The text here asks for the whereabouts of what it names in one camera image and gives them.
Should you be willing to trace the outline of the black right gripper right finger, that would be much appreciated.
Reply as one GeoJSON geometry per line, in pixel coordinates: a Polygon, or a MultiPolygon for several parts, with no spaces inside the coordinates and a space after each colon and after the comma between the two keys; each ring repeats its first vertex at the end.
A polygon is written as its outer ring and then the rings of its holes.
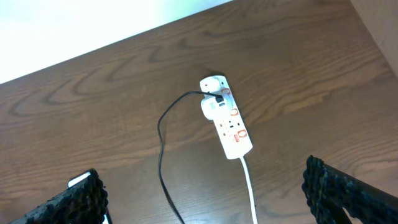
{"type": "Polygon", "coordinates": [[[317,223],[397,223],[397,197],[309,156],[302,190],[317,223]]]}

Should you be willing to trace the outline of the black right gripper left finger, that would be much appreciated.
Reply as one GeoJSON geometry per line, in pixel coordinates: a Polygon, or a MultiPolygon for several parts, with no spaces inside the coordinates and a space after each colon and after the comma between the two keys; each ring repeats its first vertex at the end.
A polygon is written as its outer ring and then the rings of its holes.
{"type": "Polygon", "coordinates": [[[12,224],[106,224],[108,193],[95,169],[68,182],[68,188],[12,224]]]}

